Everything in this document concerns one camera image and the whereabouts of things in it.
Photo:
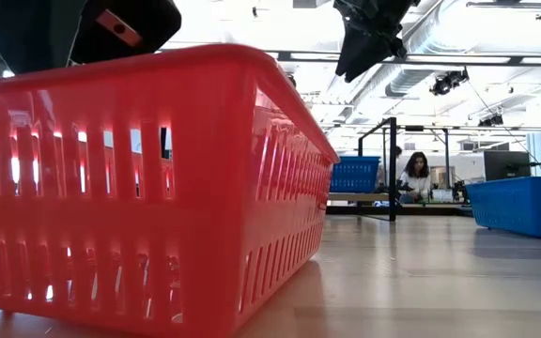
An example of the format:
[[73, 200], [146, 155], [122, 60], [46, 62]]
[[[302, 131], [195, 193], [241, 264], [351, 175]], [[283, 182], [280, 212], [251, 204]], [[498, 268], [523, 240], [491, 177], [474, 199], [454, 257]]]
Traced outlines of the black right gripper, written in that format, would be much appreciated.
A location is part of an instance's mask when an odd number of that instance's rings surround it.
[[334, 0], [346, 26], [335, 74], [352, 82], [391, 54], [407, 54], [398, 36], [402, 20], [419, 0]]

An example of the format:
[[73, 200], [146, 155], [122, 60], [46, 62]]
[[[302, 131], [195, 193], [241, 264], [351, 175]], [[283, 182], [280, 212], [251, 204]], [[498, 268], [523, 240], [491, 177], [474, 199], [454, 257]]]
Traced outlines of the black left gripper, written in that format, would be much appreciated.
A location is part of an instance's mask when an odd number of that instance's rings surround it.
[[20, 74], [152, 54], [181, 24], [173, 0], [0, 0], [0, 56]]

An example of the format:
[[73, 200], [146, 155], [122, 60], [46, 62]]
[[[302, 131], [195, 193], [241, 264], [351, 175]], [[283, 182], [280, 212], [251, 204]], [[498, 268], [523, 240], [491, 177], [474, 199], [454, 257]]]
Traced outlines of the large red plastic basket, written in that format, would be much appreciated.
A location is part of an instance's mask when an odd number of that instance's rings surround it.
[[317, 252], [337, 162], [249, 46], [0, 79], [0, 309], [227, 338]]

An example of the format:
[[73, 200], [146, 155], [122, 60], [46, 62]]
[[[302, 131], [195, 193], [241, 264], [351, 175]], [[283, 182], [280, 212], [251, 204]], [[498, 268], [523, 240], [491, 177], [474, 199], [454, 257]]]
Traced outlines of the wooden shelf board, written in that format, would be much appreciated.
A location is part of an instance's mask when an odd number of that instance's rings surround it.
[[388, 193], [331, 192], [329, 201], [375, 202], [389, 201]]

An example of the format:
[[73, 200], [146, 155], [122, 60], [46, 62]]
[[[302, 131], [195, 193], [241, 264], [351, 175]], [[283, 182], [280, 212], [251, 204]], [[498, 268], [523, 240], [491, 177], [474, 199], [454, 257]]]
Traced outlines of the person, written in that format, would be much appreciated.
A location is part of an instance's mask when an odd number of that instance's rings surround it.
[[431, 180], [427, 158], [423, 152], [414, 152], [400, 177], [407, 189], [401, 192], [402, 204], [424, 203], [429, 200]]

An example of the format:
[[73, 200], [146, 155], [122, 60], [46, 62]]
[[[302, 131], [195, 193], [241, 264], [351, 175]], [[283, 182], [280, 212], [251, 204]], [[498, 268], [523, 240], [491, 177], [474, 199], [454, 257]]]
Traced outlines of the black computer monitor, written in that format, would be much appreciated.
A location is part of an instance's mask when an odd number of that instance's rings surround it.
[[484, 166], [486, 181], [531, 175], [530, 157], [520, 151], [485, 151]]

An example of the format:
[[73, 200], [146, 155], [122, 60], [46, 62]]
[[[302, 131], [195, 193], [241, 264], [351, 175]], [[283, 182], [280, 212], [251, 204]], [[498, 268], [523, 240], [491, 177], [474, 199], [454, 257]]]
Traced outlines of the silver ceiling duct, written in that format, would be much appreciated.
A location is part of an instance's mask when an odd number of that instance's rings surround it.
[[384, 89], [385, 95], [390, 98], [404, 97], [413, 87], [435, 72], [435, 69], [422, 67], [390, 66], [388, 68], [388, 83]]

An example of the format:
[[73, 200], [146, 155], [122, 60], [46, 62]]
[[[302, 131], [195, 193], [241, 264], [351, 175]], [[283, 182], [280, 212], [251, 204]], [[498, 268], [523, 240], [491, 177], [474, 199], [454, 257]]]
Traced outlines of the black background rig frame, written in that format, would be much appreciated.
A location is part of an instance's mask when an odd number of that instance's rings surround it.
[[400, 128], [396, 133], [397, 143], [404, 153], [424, 152], [430, 167], [450, 171], [451, 181], [466, 183], [485, 181], [485, 151], [527, 152], [526, 136], [541, 129], [523, 128]]

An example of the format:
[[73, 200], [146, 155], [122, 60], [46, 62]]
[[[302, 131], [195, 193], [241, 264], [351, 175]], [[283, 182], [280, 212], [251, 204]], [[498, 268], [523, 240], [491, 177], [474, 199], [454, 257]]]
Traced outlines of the black shelf frame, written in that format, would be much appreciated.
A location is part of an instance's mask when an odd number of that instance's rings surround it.
[[389, 174], [385, 177], [389, 179], [389, 192], [388, 192], [388, 202], [389, 202], [389, 210], [388, 210], [388, 220], [391, 223], [394, 223], [396, 221], [396, 212], [397, 212], [397, 206], [396, 206], [396, 133], [397, 133], [397, 122], [395, 117], [388, 117], [386, 119], [383, 119], [381, 122], [377, 124], [374, 128], [372, 128], [370, 131], [367, 131], [365, 134], [363, 134], [359, 139], [357, 143], [357, 156], [362, 157], [363, 156], [363, 141], [364, 139], [373, 134], [375, 131], [382, 130], [383, 128], [387, 128], [389, 130], [389, 141], [390, 141], [390, 148], [389, 150], [386, 150], [385, 146], [382, 146], [384, 153], [389, 154], [389, 165], [384, 165], [385, 169], [389, 170]]

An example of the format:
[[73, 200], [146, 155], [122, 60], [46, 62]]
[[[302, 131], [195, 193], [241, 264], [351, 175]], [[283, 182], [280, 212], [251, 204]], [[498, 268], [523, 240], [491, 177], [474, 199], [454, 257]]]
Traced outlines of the black aluminium table frame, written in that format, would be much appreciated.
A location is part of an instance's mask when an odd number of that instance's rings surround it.
[[[388, 216], [388, 207], [328, 206], [328, 215]], [[456, 204], [404, 205], [395, 209], [396, 216], [462, 216], [473, 217], [472, 209]]]

